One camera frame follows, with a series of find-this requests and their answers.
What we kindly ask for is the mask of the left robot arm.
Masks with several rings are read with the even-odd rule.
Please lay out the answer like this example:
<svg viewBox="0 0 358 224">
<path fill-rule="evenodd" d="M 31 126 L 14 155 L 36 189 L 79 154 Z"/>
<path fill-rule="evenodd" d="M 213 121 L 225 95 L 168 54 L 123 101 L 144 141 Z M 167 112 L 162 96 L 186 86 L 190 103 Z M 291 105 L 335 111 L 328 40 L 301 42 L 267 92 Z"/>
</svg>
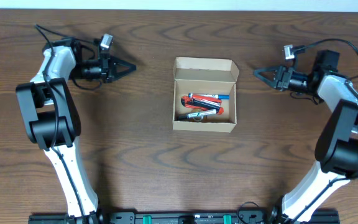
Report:
<svg viewBox="0 0 358 224">
<path fill-rule="evenodd" d="M 77 79 L 111 83 L 136 70 L 132 63 L 110 53 L 114 37 L 94 40 L 98 53 L 82 57 L 80 40 L 65 37 L 47 42 L 44 60 L 30 82 L 16 87 L 25 131 L 52 163 L 67 201 L 64 215 L 31 215 L 29 223 L 110 223 L 86 174 L 79 150 L 81 122 L 68 89 Z"/>
</svg>

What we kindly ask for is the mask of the clear tape roll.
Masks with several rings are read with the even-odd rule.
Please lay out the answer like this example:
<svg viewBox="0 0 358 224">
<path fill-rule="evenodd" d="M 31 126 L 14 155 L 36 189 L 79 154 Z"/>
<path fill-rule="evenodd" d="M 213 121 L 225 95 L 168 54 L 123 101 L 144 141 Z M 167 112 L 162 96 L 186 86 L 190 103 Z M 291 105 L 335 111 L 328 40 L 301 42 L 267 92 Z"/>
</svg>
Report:
<svg viewBox="0 0 358 224">
<path fill-rule="evenodd" d="M 202 112 L 203 110 L 202 109 L 199 109 L 199 108 L 194 108 L 192 109 L 192 113 L 199 113 L 199 112 Z M 201 122 L 202 120 L 204 119 L 204 116 L 195 116 L 192 118 L 193 121 L 195 122 Z"/>
</svg>

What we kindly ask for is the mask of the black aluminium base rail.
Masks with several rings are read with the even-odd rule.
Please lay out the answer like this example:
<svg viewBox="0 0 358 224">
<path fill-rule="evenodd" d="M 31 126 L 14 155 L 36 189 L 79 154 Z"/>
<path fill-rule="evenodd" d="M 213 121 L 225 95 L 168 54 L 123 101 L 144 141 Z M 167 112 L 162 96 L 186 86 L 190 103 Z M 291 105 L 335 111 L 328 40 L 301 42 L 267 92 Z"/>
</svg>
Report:
<svg viewBox="0 0 358 224">
<path fill-rule="evenodd" d="M 81 217 L 69 217 L 68 215 L 31 215 L 29 224 L 49 223 L 108 223 L 108 224 L 238 224 L 238 223 L 268 223 L 267 215 L 262 209 L 248 209 L 237 212 L 194 212 L 194 213 L 135 213 L 116 212 L 110 214 L 94 213 Z M 320 209 L 314 212 L 309 222 L 312 224 L 340 224 L 338 211 Z"/>
</svg>

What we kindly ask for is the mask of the black green whiteboard marker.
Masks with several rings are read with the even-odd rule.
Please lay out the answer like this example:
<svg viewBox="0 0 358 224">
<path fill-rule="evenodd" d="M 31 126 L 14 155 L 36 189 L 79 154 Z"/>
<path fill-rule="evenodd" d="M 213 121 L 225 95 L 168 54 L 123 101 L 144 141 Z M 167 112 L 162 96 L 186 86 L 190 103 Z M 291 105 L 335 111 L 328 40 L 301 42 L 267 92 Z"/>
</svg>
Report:
<svg viewBox="0 0 358 224">
<path fill-rule="evenodd" d="M 193 119 L 193 118 L 203 118 L 204 116 L 214 115 L 216 113 L 217 113 L 216 109 L 206 110 L 206 111 L 198 111 L 198 112 L 179 115 L 177 117 L 177 120 L 181 121 L 181 120 Z"/>
</svg>

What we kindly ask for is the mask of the orange utility knife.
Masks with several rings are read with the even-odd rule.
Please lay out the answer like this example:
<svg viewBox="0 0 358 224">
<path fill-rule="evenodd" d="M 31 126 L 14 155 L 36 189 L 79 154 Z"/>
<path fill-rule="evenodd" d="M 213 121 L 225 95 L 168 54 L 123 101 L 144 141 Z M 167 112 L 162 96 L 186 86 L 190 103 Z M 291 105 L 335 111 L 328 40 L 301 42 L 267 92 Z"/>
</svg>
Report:
<svg viewBox="0 0 358 224">
<path fill-rule="evenodd" d="M 181 103 L 186 108 L 191 108 L 191 109 L 197 108 L 191 104 L 192 103 L 191 98 L 186 95 L 181 98 Z"/>
</svg>

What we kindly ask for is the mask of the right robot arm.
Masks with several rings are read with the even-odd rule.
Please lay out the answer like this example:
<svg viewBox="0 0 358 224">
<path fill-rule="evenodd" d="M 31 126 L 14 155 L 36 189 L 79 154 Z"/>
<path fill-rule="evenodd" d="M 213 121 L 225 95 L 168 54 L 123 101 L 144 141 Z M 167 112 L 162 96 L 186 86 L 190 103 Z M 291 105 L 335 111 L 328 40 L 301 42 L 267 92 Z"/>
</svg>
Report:
<svg viewBox="0 0 358 224">
<path fill-rule="evenodd" d="M 315 162 L 301 182 L 283 195 L 267 223 L 306 223 L 337 189 L 358 179 L 358 92 L 350 78 L 338 72 L 340 54 L 320 50 L 309 74 L 296 65 L 254 70 L 273 89 L 304 93 L 331 110 L 314 150 Z"/>
</svg>

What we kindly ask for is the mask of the cardboard box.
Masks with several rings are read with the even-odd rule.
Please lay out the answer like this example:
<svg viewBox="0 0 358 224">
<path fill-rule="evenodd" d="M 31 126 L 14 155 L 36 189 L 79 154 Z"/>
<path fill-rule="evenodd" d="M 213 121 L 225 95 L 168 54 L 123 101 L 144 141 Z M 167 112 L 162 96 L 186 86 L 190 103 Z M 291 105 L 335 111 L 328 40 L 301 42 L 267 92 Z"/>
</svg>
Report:
<svg viewBox="0 0 358 224">
<path fill-rule="evenodd" d="M 173 66 L 173 129 L 230 133 L 237 124 L 236 81 L 239 73 L 231 59 L 177 57 Z M 201 122 L 179 121 L 179 115 L 192 111 L 181 103 L 181 98 L 189 93 L 229 95 L 230 99 L 221 100 L 223 114 L 204 116 Z"/>
</svg>

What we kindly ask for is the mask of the blue whiteboard marker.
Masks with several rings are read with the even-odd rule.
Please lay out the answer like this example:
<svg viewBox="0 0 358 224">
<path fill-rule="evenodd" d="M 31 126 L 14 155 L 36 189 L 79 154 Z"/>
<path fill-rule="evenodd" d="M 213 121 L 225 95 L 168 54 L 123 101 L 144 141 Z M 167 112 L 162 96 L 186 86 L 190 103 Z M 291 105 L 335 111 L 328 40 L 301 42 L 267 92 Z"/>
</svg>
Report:
<svg viewBox="0 0 358 224">
<path fill-rule="evenodd" d="M 209 97 L 209 98 L 215 98 L 215 99 L 219 99 L 219 100 L 229 100 L 230 96 L 229 95 L 219 95 L 219 94 L 196 94 L 196 93 L 189 93 L 188 97 L 194 97 L 194 96 L 205 96 L 205 97 Z"/>
</svg>

